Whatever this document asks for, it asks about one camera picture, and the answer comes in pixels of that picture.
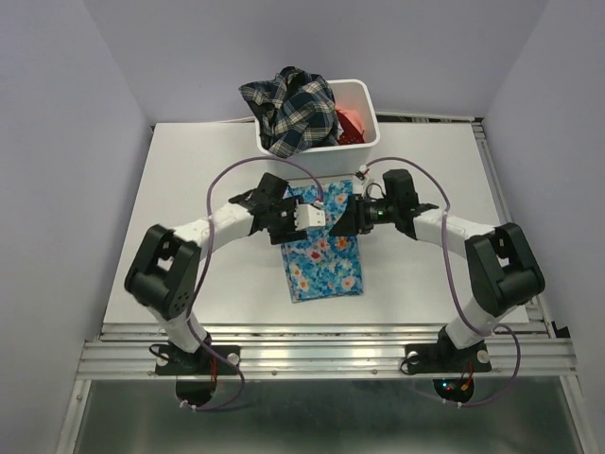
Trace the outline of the blue floral skirt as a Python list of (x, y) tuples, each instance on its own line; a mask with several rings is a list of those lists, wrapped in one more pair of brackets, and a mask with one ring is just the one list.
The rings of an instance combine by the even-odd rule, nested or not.
[(281, 255), (294, 304), (364, 292), (361, 257), (356, 236), (330, 236), (344, 213), (353, 185), (344, 180), (323, 187), (326, 225), (307, 232), (307, 238), (285, 243)]

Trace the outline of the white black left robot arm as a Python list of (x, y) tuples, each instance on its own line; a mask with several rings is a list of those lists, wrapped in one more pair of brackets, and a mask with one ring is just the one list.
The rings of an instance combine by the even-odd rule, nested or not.
[(257, 187), (230, 198), (207, 218), (168, 229), (156, 224), (145, 236), (127, 272), (124, 287), (145, 307), (168, 336), (156, 358), (179, 363), (188, 372), (203, 371), (213, 356), (210, 334), (199, 324), (193, 305), (199, 294), (199, 264), (210, 253), (240, 238), (266, 231), (272, 245), (305, 239), (324, 224), (318, 205), (301, 196), (286, 197), (288, 183), (270, 173)]

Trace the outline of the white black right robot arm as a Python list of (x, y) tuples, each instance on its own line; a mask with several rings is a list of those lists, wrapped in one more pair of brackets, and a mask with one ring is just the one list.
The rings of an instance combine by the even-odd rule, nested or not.
[(406, 169), (384, 173), (379, 199), (369, 194), (372, 183), (368, 167), (361, 166), (330, 236), (367, 235), (376, 225), (391, 224), (413, 240), (441, 247), (443, 255), (464, 258), (472, 290), (466, 305), (455, 304), (457, 317), (440, 330), (435, 342), (406, 348), (403, 374), (489, 372), (485, 340), (510, 312), (545, 290), (544, 275), (522, 228), (512, 222), (491, 226), (452, 217), (448, 208), (420, 202)]

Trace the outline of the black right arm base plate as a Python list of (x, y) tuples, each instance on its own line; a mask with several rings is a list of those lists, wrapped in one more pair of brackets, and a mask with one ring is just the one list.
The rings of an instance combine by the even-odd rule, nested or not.
[(439, 347), (436, 343), (409, 344), (405, 347), (399, 369), (404, 375), (448, 375), (488, 373), (493, 368), (482, 341), (463, 350)]

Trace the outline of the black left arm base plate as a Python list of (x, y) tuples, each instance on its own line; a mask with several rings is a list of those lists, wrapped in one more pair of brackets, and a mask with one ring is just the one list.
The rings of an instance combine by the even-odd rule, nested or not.
[(154, 373), (159, 376), (237, 375), (232, 363), (225, 364), (202, 347), (191, 354), (183, 352), (170, 342), (153, 343), (148, 351), (156, 359)]

